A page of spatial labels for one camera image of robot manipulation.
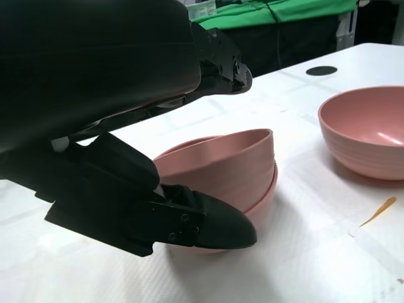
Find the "bowl rim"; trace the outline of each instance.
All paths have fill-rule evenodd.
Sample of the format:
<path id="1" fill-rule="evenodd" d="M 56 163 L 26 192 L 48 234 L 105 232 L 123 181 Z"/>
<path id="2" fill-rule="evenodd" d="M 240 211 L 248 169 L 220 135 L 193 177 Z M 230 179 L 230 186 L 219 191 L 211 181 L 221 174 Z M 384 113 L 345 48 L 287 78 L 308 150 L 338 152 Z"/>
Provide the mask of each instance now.
<path id="1" fill-rule="evenodd" d="M 176 146 L 173 146 L 173 147 L 170 148 L 169 150 L 167 150 L 167 151 L 163 152 L 161 155 L 157 156 L 154 160 L 160 160 L 161 158 L 163 158 L 163 157 L 165 157 L 165 156 L 167 156 L 167 155 L 170 155 L 170 154 L 172 154 L 172 153 L 176 153 L 176 152 L 179 152 L 179 151 L 183 151 L 183 150 L 185 150 L 186 148 L 190 148 L 190 147 L 192 147 L 192 146 L 201 145 L 201 144 L 203 144 L 203 143 L 206 143 L 207 141 L 215 141 L 215 140 L 219 140 L 219 139 L 222 139 L 222 138 L 228 138 L 228 137 L 236 136 L 236 135 L 243 134 L 243 133 L 249 133 L 249 132 L 251 132 L 251 131 L 267 131 L 268 134 L 267 134 L 264 138 L 262 138 L 262 139 L 260 139 L 259 141 L 255 142 L 254 144 L 252 144 L 252 145 L 246 147 L 245 149 L 239 151 L 238 153 L 233 154 L 231 157 L 234 157 L 234 156 L 236 156 L 236 155 L 245 154 L 245 153 L 247 153 L 249 150 L 252 150 L 252 149 L 255 148 L 256 146 L 260 145 L 264 140 L 267 140 L 268 138 L 273 138 L 273 131 L 272 131 L 271 129 L 269 129 L 269 128 L 254 128 L 254 129 L 247 129 L 247 130 L 245 130 L 245 131 L 238 131 L 238 132 L 236 132 L 236 133 L 231 133 L 231 134 L 210 136 L 210 137 L 212 137 L 212 138 L 210 138 L 210 139 L 208 139 L 208 140 L 206 140 L 206 141 L 198 142 L 198 143 L 196 143 L 195 145 L 186 146 L 186 147 L 184 147 L 184 148 L 180 148 L 179 150 L 175 150 L 175 151 L 173 151 L 173 152 L 166 153 L 167 151 L 169 151 L 169 150 L 171 150 L 171 149 L 173 149 L 173 148 L 175 148 L 175 147 L 177 147 L 177 146 L 179 146 L 179 145 L 182 145 L 182 144 L 187 143 L 187 142 L 189 142 L 189 141 L 193 141 L 193 140 L 200 139 L 200 138 L 196 138 L 196 139 L 193 139 L 193 140 L 189 140 L 189 141 L 187 141 L 187 142 L 183 142 L 183 143 L 178 144 L 178 145 L 176 145 Z M 227 159 L 228 159 L 228 158 L 219 159 L 219 160 L 216 160 L 216 161 L 212 161 L 212 163 L 221 162 L 221 161 L 224 161 L 224 160 L 227 160 Z M 207 166 L 207 165 L 200 165 L 200 166 L 196 167 L 195 169 L 200 169 L 200 168 L 205 167 L 205 166 Z"/>
<path id="2" fill-rule="evenodd" d="M 322 117 L 323 108 L 328 103 L 330 103 L 332 100 L 334 100 L 335 98 L 338 98 L 339 96 L 345 95 L 347 93 L 352 93 L 352 92 L 357 92 L 357 91 L 362 91 L 362 90 L 371 90 L 371 89 L 375 89 L 375 88 L 402 88 L 404 90 L 404 86 L 400 86 L 400 85 L 381 85 L 381 86 L 371 86 L 371 87 L 357 88 L 357 89 L 354 89 L 354 90 L 347 90 L 345 92 L 338 93 L 337 95 L 332 96 L 331 98 L 327 99 L 327 101 L 325 101 L 323 104 L 321 104 L 321 106 L 320 106 L 320 108 L 318 110 L 318 119 L 320 121 L 320 125 L 325 127 L 328 131 L 331 131 L 332 133 L 335 133 L 335 134 L 339 135 L 342 138 L 345 138 L 347 140 L 350 140 L 350 141 L 353 141 L 353 142 L 356 142 L 356 143 L 361 143 L 361 144 L 365 144 L 365 145 L 368 145 L 368 146 L 377 146 L 377 147 L 383 146 L 383 147 L 389 147 L 389 148 L 394 148 L 394 149 L 403 149 L 404 145 L 393 145 L 393 144 L 382 144 L 382 143 L 376 144 L 376 143 L 371 143 L 371 142 L 366 142 L 366 141 L 363 141 L 363 140 L 359 140 L 359 139 L 356 139 L 356 138 L 354 138 L 352 136 L 347 136 L 346 134 L 341 133 L 340 131 L 337 131 L 334 128 L 332 128 L 330 125 L 328 125 L 328 123 Z"/>
<path id="3" fill-rule="evenodd" d="M 255 213 L 259 208 L 261 208 L 261 204 L 262 204 L 263 201 L 265 201 L 265 198 L 268 195 L 272 194 L 272 192 L 275 190 L 277 181 L 278 181 L 278 166 L 276 165 L 276 162 L 275 162 L 274 170 L 273 170 L 273 178 L 272 178 L 272 182 L 271 182 L 270 187 L 268 188 L 265 195 L 261 198 L 261 200 L 259 200 L 257 203 L 252 205 L 252 207 L 250 209 L 248 209 L 247 211 L 244 212 L 245 216 L 248 216 L 248 215 L 250 215 L 252 213 Z"/>
<path id="4" fill-rule="evenodd" d="M 189 141 L 186 141 L 186 142 L 182 142 L 182 143 L 180 143 L 180 144 L 178 144 L 178 145 L 173 146 L 172 148 L 169 148 L 169 149 L 166 150 L 165 152 L 159 154 L 157 157 L 155 157 L 155 158 L 153 159 L 153 161 L 154 161 L 154 160 L 157 160 L 157 159 L 159 159 L 159 158 L 162 158 L 162 157 L 164 157 L 164 156 L 170 155 L 171 153 L 179 152 L 180 150 L 183 150 L 184 148 L 188 148 L 188 147 L 190 147 L 190 146 L 202 144 L 202 143 L 204 143 L 204 142 L 206 142 L 206 141 L 209 141 L 209 140 L 212 140 L 212 139 L 216 139 L 217 137 L 221 137 L 221 136 L 222 136 L 222 135 L 200 137 L 200 138 L 192 139 L 192 140 L 189 140 Z M 194 142 L 194 141 L 199 141 L 199 142 L 194 143 L 194 144 L 192 144 L 192 145 L 183 146 L 183 147 L 181 147 L 180 149 L 177 149 L 177 148 L 178 148 L 179 146 L 181 146 L 181 145 L 185 145 L 185 144 L 187 144 L 187 143 L 191 143 L 191 142 Z"/>
<path id="5" fill-rule="evenodd" d="M 219 163 L 226 162 L 226 161 L 228 161 L 230 158 L 241 157 L 241 156 L 247 154 L 250 150 L 256 148 L 258 145 L 262 144 L 262 142 L 263 142 L 264 140 L 268 140 L 268 138 L 273 138 L 273 131 L 272 131 L 271 129 L 269 129 L 269 128 L 248 129 L 248 130 L 239 131 L 239 132 L 236 132 L 236 133 L 225 134 L 225 135 L 221 135 L 221 136 L 218 135 L 218 136 L 216 136 L 216 138 L 212 138 L 212 139 L 209 139 L 209 140 L 206 140 L 206 141 L 202 141 L 202 142 L 196 143 L 195 145 L 191 145 L 191 146 L 187 146 L 187 147 L 185 147 L 185 148 L 181 148 L 181 149 L 179 149 L 179 150 L 173 151 L 172 153 L 164 154 L 164 153 L 165 153 L 165 152 L 164 152 L 163 154 L 161 154 L 160 156 L 158 156 L 157 158 L 155 158 L 153 161 L 161 161 L 161 160 L 162 160 L 164 157 L 166 157 L 166 156 L 169 156 L 169 155 L 172 155 L 172 154 L 174 154 L 174 153 L 183 151 L 183 150 L 185 150 L 186 148 L 190 148 L 190 147 L 193 147 L 193 146 L 196 146 L 196 145 L 201 145 L 201 144 L 206 143 L 206 142 L 208 142 L 208 141 L 219 140 L 219 139 L 222 139 L 222 138 L 224 138 L 224 137 L 236 136 L 236 135 L 238 135 L 238 134 L 247 133 L 247 132 L 251 132 L 251 131 L 267 131 L 267 135 L 266 135 L 264 138 L 260 139 L 259 141 L 255 142 L 254 144 L 248 146 L 247 148 L 245 148 L 245 149 L 243 149 L 243 150 L 241 150 L 241 151 L 239 151 L 239 152 L 237 152 L 237 153 L 235 153 L 235 154 L 232 154 L 230 157 L 218 159 L 218 160 L 212 161 L 212 162 L 210 162 L 210 163 L 204 163 L 203 165 L 199 164 L 199 165 L 196 165 L 195 167 L 192 167 L 192 169 L 189 169 L 189 170 L 176 171 L 175 174 L 171 174 L 171 175 L 179 175 L 179 174 L 184 174 L 184 173 L 188 173 L 188 172 L 195 172 L 195 171 L 197 171 L 197 170 L 204 169 L 204 168 L 206 168 L 206 167 L 208 167 L 208 166 L 210 166 L 210 165 L 218 165 Z"/>

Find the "stacked pink bowls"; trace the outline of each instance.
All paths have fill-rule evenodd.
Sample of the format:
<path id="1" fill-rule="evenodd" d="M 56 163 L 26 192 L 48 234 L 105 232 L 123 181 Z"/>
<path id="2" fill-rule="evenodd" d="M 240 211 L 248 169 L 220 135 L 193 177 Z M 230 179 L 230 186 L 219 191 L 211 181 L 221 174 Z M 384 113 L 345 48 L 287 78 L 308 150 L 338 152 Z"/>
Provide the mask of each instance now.
<path id="1" fill-rule="evenodd" d="M 154 163 L 163 184 L 183 184 L 220 199 L 246 214 L 256 229 L 268 217 L 277 179 L 269 129 L 192 140 L 166 151 Z"/>
<path id="2" fill-rule="evenodd" d="M 404 180 L 404 86 L 337 95 L 320 107 L 319 120 L 330 152 L 346 168 Z"/>

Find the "white table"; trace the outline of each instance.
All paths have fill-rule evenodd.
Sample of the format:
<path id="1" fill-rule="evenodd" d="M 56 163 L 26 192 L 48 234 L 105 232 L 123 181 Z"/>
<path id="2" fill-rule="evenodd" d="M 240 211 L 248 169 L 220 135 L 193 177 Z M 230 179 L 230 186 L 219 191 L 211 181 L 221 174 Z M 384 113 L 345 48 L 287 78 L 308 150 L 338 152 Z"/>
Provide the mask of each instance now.
<path id="1" fill-rule="evenodd" d="M 339 70 L 305 74 L 322 64 Z M 115 132 L 155 157 L 200 136 L 272 128 L 280 176 L 250 249 L 192 256 L 156 244 L 142 259 L 45 222 L 49 204 L 0 181 L 0 301 L 402 303 L 404 183 L 341 168 L 317 121 L 339 92 L 402 84 L 404 47 L 364 44 L 257 78 L 243 95 L 207 97 Z M 359 229 L 392 196 L 398 201 Z"/>

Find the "metal screw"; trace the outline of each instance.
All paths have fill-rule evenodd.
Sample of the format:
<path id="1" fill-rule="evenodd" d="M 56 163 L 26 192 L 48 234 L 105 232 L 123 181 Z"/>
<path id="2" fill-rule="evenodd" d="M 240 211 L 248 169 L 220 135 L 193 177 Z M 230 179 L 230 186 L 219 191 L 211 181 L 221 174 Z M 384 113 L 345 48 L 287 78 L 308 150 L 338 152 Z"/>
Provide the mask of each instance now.
<path id="1" fill-rule="evenodd" d="M 193 234 L 197 234 L 197 233 L 199 232 L 199 227 L 198 227 L 198 226 L 195 226 L 195 225 L 191 225 L 191 226 L 189 227 L 189 229 L 191 230 L 191 232 L 192 232 Z"/>
<path id="2" fill-rule="evenodd" d="M 183 222 L 188 222 L 188 221 L 189 221 L 189 215 L 187 215 L 186 213 L 183 214 L 183 215 L 181 216 L 181 221 L 183 221 Z"/>
<path id="3" fill-rule="evenodd" d="M 235 68 L 235 73 L 236 73 L 236 74 L 239 74 L 239 73 L 240 73 L 240 66 L 239 66 L 239 63 L 238 63 L 238 62 L 236 62 L 236 63 L 234 64 L 234 68 Z"/>
<path id="4" fill-rule="evenodd" d="M 169 234 L 169 241 L 174 241 L 176 237 L 177 235 L 172 232 L 171 234 Z"/>

